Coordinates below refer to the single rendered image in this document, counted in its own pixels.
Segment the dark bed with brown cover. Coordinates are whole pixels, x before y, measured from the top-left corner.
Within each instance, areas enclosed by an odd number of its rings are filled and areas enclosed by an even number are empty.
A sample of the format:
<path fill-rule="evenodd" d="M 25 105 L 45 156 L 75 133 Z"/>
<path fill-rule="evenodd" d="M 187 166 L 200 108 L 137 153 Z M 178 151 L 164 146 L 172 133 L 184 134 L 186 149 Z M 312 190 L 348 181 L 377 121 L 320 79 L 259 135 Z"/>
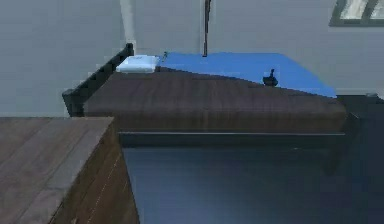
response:
<path fill-rule="evenodd" d="M 159 62 L 168 52 L 157 56 Z M 151 73 L 116 67 L 136 54 L 132 46 L 101 66 L 62 98 L 72 117 L 112 117 L 120 133 L 217 136 L 223 142 L 278 136 L 345 146 L 359 130 L 357 115 L 338 99 L 265 86 L 236 77 L 159 66 Z"/>

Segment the blue bed sheet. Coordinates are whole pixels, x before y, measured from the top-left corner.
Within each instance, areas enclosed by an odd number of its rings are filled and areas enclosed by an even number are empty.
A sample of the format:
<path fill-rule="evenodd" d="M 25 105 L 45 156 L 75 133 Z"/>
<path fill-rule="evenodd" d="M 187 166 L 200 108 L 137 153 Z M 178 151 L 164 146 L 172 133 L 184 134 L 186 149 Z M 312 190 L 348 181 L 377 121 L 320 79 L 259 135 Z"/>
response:
<path fill-rule="evenodd" d="M 278 87 L 335 98 L 336 91 L 301 64 L 280 53 L 211 53 L 200 54 L 168 52 L 159 66 L 201 74 L 241 78 L 263 83 L 271 70 Z"/>

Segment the white pillow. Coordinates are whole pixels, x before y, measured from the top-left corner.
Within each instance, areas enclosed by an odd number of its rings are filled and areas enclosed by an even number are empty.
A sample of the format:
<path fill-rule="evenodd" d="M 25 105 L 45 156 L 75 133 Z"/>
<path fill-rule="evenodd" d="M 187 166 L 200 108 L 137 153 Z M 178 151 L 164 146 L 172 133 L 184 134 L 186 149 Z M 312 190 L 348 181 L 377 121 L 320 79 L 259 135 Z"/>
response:
<path fill-rule="evenodd" d="M 134 55 L 127 57 L 116 70 L 123 73 L 151 73 L 155 71 L 158 62 L 157 56 Z"/>

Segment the small black joystick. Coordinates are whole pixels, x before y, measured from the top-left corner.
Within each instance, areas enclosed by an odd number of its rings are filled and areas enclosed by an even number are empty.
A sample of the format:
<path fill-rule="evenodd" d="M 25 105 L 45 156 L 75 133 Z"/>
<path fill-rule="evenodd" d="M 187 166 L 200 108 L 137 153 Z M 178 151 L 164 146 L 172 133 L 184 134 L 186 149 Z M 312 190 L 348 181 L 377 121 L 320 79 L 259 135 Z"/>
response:
<path fill-rule="evenodd" d="M 274 69 L 271 69 L 270 74 L 263 78 L 263 83 L 265 86 L 272 86 L 272 87 L 275 87 L 278 85 L 278 80 L 274 76 Z"/>

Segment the thin black pole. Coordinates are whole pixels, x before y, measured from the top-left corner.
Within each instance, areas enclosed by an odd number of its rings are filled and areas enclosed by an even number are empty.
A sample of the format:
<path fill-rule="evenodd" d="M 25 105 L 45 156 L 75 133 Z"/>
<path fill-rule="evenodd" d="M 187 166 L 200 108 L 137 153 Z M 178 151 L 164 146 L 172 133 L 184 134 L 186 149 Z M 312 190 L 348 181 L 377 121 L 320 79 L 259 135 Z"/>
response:
<path fill-rule="evenodd" d="M 204 43 L 203 43 L 203 57 L 208 55 L 208 32 L 209 32 L 209 18 L 210 18 L 211 0 L 204 2 Z"/>

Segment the grey framed window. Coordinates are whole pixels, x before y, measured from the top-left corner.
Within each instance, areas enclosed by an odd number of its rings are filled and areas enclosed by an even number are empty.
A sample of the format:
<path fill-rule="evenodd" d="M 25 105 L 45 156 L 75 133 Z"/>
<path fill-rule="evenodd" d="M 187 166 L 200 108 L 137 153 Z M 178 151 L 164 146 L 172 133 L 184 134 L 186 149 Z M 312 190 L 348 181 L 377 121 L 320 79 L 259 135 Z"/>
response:
<path fill-rule="evenodd" d="M 384 27 L 384 0 L 336 0 L 330 27 Z"/>

